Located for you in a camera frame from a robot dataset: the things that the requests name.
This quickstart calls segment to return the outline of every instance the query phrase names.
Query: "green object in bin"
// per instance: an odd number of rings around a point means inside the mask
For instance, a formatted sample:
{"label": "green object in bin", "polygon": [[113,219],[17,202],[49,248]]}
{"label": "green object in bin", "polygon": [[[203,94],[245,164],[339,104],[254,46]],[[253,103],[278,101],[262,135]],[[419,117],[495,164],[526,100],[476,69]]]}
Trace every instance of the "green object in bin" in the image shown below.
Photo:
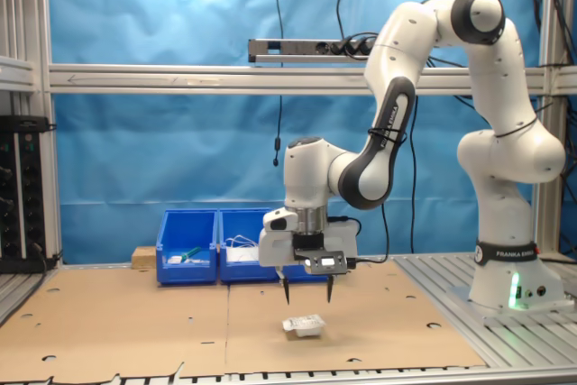
{"label": "green object in bin", "polygon": [[200,247],[195,247],[189,252],[185,252],[184,254],[182,254],[182,256],[180,256],[182,257],[182,261],[180,261],[180,263],[184,263],[185,261],[187,261],[187,259],[191,258],[196,253],[200,252],[200,250],[202,250]]}

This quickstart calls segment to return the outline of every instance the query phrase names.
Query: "green status light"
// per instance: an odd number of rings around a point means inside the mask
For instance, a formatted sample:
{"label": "green status light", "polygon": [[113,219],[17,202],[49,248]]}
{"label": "green status light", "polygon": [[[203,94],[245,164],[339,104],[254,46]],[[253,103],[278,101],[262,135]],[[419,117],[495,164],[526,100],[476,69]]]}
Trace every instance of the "green status light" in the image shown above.
{"label": "green status light", "polygon": [[515,308],[517,302],[517,288],[519,286],[519,273],[515,272],[513,278],[511,279],[511,292],[508,296],[508,307]]}

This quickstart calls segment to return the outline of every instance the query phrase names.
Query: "cardboard sheet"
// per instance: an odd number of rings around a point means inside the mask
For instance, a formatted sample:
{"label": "cardboard sheet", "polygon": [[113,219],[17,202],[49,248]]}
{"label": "cardboard sheet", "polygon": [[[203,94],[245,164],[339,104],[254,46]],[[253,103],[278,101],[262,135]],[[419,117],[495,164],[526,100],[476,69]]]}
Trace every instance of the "cardboard sheet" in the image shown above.
{"label": "cardboard sheet", "polygon": [[[0,327],[0,382],[169,376],[182,363],[181,377],[483,364],[393,262],[338,279],[330,304],[325,284],[292,285],[287,306],[278,283],[229,293],[155,277],[60,271]],[[282,320],[312,314],[326,321],[320,337],[284,332]]]}
{"label": "cardboard sheet", "polygon": [[[314,314],[326,322],[320,337],[282,329],[288,317]],[[330,304],[323,284],[292,285],[289,306],[279,285],[231,287],[226,354],[228,372],[484,364],[393,262],[338,279]]]}
{"label": "cardboard sheet", "polygon": [[0,381],[223,374],[227,295],[159,288],[154,270],[60,271],[0,327]]}

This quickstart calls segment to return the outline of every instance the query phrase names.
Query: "wooden block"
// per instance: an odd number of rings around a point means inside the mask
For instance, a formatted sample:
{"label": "wooden block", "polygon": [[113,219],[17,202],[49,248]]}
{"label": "wooden block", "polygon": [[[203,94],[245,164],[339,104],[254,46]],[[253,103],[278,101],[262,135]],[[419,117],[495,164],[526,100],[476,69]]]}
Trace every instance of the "wooden block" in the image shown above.
{"label": "wooden block", "polygon": [[156,247],[136,247],[133,252],[133,270],[156,268]]}

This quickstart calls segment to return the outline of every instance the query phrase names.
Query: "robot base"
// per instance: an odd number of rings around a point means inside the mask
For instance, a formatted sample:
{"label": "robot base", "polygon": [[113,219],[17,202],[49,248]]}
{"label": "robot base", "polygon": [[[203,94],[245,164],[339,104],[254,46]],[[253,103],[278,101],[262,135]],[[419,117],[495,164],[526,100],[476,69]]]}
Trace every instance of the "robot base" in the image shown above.
{"label": "robot base", "polygon": [[561,278],[541,260],[491,261],[477,266],[471,292],[455,287],[449,296],[484,325],[497,325],[497,319],[574,312],[574,302],[565,295]]}

